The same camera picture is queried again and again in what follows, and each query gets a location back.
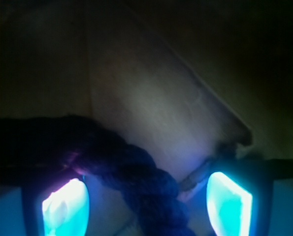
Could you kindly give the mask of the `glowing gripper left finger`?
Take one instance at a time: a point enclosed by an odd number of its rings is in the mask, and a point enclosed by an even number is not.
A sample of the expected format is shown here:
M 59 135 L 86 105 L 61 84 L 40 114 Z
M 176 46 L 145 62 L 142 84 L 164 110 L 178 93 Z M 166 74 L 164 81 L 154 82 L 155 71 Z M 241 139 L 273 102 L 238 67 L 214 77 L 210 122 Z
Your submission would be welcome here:
M 22 189 L 29 236 L 84 236 L 90 216 L 89 190 L 73 170 L 35 173 Z

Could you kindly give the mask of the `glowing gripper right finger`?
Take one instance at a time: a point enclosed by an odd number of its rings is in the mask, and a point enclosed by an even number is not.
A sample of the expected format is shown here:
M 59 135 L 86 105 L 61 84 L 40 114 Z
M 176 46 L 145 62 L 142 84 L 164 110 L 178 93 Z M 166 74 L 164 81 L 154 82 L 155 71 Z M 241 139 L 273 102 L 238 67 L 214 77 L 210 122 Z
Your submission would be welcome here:
M 268 235 L 272 182 L 266 161 L 215 162 L 206 188 L 208 217 L 215 235 Z

